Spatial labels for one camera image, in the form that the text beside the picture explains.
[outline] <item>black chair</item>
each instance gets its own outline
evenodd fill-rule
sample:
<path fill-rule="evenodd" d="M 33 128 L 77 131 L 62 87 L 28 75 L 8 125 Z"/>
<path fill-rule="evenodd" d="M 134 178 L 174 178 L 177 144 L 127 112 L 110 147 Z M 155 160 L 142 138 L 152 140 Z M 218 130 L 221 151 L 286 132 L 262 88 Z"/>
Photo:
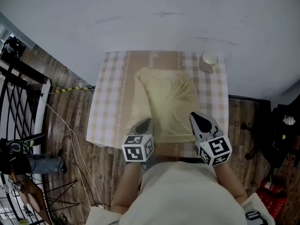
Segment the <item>black chair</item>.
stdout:
<path fill-rule="evenodd" d="M 287 125 L 285 117 L 293 117 L 296 122 Z M 279 168 L 288 153 L 296 156 L 294 166 L 300 161 L 300 151 L 292 148 L 296 136 L 300 135 L 300 95 L 289 105 L 278 105 L 272 112 L 259 114 L 254 128 L 241 125 L 241 129 L 249 130 L 254 136 L 255 145 L 245 155 L 247 160 L 252 159 L 258 150 L 270 163 L 271 167 Z"/>

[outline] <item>person's arm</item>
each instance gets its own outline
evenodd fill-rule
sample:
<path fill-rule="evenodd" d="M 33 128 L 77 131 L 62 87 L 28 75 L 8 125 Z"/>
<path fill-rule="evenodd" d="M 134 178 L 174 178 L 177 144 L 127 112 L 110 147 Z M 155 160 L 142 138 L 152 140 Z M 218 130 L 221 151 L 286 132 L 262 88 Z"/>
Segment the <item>person's arm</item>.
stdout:
<path fill-rule="evenodd" d="M 111 210 L 124 214 L 137 198 L 141 164 L 138 162 L 126 165 L 125 171 L 113 196 Z"/>
<path fill-rule="evenodd" d="M 247 200 L 248 196 L 244 186 L 234 174 L 228 163 L 214 166 L 214 169 L 219 184 L 226 188 L 239 204 L 242 204 Z"/>

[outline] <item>wooden floor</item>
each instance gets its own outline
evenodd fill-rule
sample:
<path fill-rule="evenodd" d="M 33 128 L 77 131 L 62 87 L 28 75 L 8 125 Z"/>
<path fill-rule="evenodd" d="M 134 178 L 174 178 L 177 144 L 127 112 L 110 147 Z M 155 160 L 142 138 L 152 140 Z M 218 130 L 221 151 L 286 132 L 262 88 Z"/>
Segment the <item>wooden floor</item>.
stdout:
<path fill-rule="evenodd" d="M 86 84 L 38 46 L 31 51 L 26 50 L 22 60 L 50 77 L 53 82 L 53 90 L 78 86 L 80 83 Z M 68 168 L 68 172 L 65 175 L 48 176 L 49 188 L 55 188 L 78 180 L 60 199 L 80 203 L 82 206 L 52 212 L 54 217 L 65 218 L 67 224 L 83 224 L 89 214 L 89 204 L 100 203 L 96 188 L 87 173 L 87 169 L 96 183 L 100 198 L 107 205 L 110 205 L 112 195 L 124 169 L 124 158 L 120 150 L 100 148 L 85 141 L 92 97 L 92 91 L 63 92 L 52 94 L 49 104 L 63 117 L 78 136 L 79 144 L 74 142 L 75 154 L 79 167 L 87 180 L 84 184 L 85 186 L 90 186 L 94 198 L 91 196 L 89 189 L 87 189 L 87 198 L 83 189 L 80 173 L 72 156 L 72 143 L 70 139 L 67 137 L 62 144 L 62 139 L 66 135 L 70 135 L 69 129 L 57 115 L 49 109 L 47 111 L 45 126 L 47 134 L 46 151 L 55 155 L 63 147 L 63 157 Z M 250 132 L 241 130 L 240 126 L 242 123 L 253 126 L 255 115 L 262 109 L 262 106 L 258 102 L 230 99 L 229 109 L 229 138 L 233 150 L 230 165 L 244 184 L 247 193 L 252 194 L 256 191 L 260 181 L 268 174 L 270 167 L 261 153 L 258 153 L 252 160 L 247 161 L 245 159 L 245 154 L 251 150 L 254 142 Z M 300 197 L 300 189 L 298 191 L 300 172 L 299 168 L 293 168 L 293 156 L 289 155 L 283 166 L 276 170 L 275 173 L 286 177 L 288 183 L 288 201 L 279 222 L 286 225 L 297 224 L 300 220 L 300 202 L 298 200 Z M 55 192 L 51 192 L 49 196 L 56 198 L 63 191 L 63 189 L 58 189 Z M 66 207 L 66 205 L 57 203 L 51 206 L 51 209 L 55 210 L 63 207 Z"/>

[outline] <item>checkered tablecloth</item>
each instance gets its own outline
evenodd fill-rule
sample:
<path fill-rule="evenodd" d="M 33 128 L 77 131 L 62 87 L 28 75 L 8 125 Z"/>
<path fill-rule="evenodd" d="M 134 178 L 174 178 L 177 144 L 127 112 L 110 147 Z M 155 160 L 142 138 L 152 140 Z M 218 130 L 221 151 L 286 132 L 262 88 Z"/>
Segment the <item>checkered tablecloth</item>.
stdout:
<path fill-rule="evenodd" d="M 132 109 L 134 75 L 142 67 L 185 70 L 193 78 L 201 112 L 212 115 L 227 134 L 228 90 L 223 58 L 218 58 L 215 72 L 209 74 L 199 68 L 200 57 L 201 53 L 195 52 L 107 53 L 93 96 L 86 140 L 96 145 L 121 148 Z M 192 142 L 158 144 L 155 153 L 175 157 L 196 157 Z"/>

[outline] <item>beige cloth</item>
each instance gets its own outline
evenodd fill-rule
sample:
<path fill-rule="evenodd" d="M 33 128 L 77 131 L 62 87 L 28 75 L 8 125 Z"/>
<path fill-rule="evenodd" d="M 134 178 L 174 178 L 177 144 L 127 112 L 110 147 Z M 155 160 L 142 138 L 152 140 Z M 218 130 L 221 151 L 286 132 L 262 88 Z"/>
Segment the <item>beige cloth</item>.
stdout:
<path fill-rule="evenodd" d="M 127 129 L 151 117 L 155 142 L 191 142 L 195 137 L 189 115 L 199 111 L 197 91 L 185 71 L 143 67 L 135 74 L 131 120 Z"/>
<path fill-rule="evenodd" d="M 92 208 L 86 225 L 98 224 L 275 225 L 275 222 L 256 193 L 239 205 L 218 184 L 212 167 L 168 162 L 157 164 L 144 174 L 141 194 L 124 215 Z"/>

